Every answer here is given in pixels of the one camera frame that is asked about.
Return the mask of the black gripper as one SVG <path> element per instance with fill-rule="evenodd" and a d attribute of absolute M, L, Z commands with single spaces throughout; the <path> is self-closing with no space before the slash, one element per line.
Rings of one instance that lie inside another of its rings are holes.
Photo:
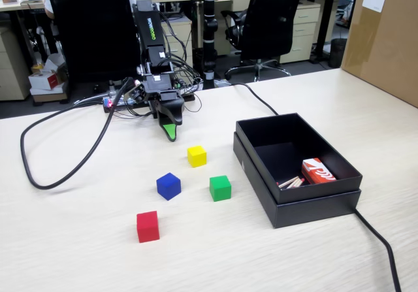
<path fill-rule="evenodd" d="M 174 142 L 177 125 L 183 122 L 184 99 L 173 87 L 169 74 L 147 76 L 145 80 L 145 100 L 154 101 L 159 126 L 167 138 Z"/>

